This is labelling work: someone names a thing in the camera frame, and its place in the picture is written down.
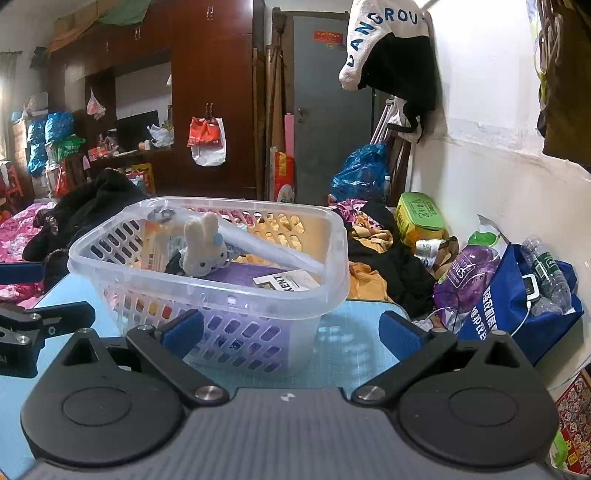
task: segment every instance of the clear plastic basket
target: clear plastic basket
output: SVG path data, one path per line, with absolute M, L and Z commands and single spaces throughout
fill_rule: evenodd
M 282 292 L 179 277 L 134 267 L 147 213 L 158 207 L 213 211 L 256 236 L 303 251 L 324 264 L 320 287 Z M 122 333 L 158 326 L 197 308 L 205 334 L 193 360 L 255 375 L 291 375 L 313 349 L 320 317 L 349 292 L 347 236 L 341 218 L 322 207 L 247 200 L 161 197 L 125 208 L 70 248 L 70 272 L 88 278 Z

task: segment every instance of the blue gripper pad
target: blue gripper pad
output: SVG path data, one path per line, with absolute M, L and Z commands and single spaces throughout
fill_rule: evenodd
M 379 339 L 401 362 L 425 344 L 428 332 L 396 312 L 384 312 L 379 318 Z
M 203 314 L 188 310 L 174 320 L 158 327 L 160 343 L 179 358 L 185 356 L 203 338 Z
M 37 283 L 43 277 L 45 267 L 39 262 L 0 262 L 0 285 Z

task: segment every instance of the wooden wardrobe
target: wooden wardrobe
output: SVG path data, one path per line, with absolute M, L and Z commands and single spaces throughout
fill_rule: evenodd
M 253 58 L 254 49 L 264 51 L 264 9 L 263 0 L 160 0 L 141 24 L 97 23 L 51 56 L 50 109 L 72 111 L 90 148 L 115 123 L 115 78 L 170 61 L 175 144 L 150 154 L 157 194 L 254 199 L 262 152 L 255 151 Z M 107 108 L 98 122 L 86 115 L 91 87 Z M 199 167 L 187 148 L 192 117 L 208 109 L 226 132 L 226 162 L 218 167 Z

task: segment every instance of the purple bag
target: purple bag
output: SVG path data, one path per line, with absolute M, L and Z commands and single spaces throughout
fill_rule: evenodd
M 485 217 L 479 215 L 479 219 L 479 230 L 470 237 L 447 276 L 433 291 L 435 307 L 447 309 L 440 318 L 454 333 L 482 298 L 507 249 L 507 242 L 496 226 Z

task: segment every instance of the metal screw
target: metal screw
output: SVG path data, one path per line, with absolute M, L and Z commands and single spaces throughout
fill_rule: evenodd
M 215 402 L 224 396 L 224 391 L 215 385 L 201 387 L 195 392 L 195 397 L 205 402 Z
M 386 392 L 384 389 L 375 385 L 364 385 L 353 393 L 353 397 L 362 403 L 374 403 L 383 400 L 385 396 Z

